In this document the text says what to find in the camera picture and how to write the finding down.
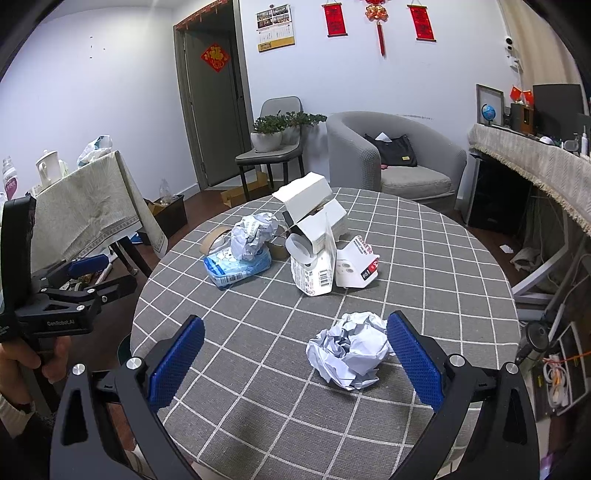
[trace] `sleeve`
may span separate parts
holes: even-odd
[[[23,433],[31,416],[35,413],[35,406],[25,413],[13,407],[6,398],[0,395],[0,420],[2,420],[8,434],[14,438]]]

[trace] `round table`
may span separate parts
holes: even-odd
[[[417,331],[473,365],[499,368],[519,341],[515,303],[493,256],[453,220],[391,195],[333,189],[349,213],[349,233],[380,255],[367,288],[307,297],[289,260],[219,290],[208,279],[199,242],[244,215],[277,213],[273,197],[201,224],[175,245],[146,283],[131,347],[145,356],[190,314],[203,318],[206,343],[168,408],[158,413],[181,449],[233,480],[387,479],[411,450],[432,410],[421,404],[393,358],[379,381],[346,392],[326,384],[306,358],[307,341],[344,313],[402,310]],[[473,406],[458,435],[465,449],[478,417]]]

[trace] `human hand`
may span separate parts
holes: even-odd
[[[50,383],[60,381],[66,376],[71,345],[72,339],[68,336],[56,338],[54,356],[41,369]],[[18,364],[36,369],[41,365],[41,358],[20,338],[0,343],[0,394],[13,405],[25,405],[30,403],[32,398]]]

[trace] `calendar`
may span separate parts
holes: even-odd
[[[296,44],[289,5],[257,13],[256,24],[259,52]]]

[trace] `blue plastic bag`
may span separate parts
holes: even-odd
[[[230,247],[227,247],[208,255],[203,262],[213,282],[222,288],[264,272],[271,266],[271,253],[263,245],[253,260],[237,260]]]

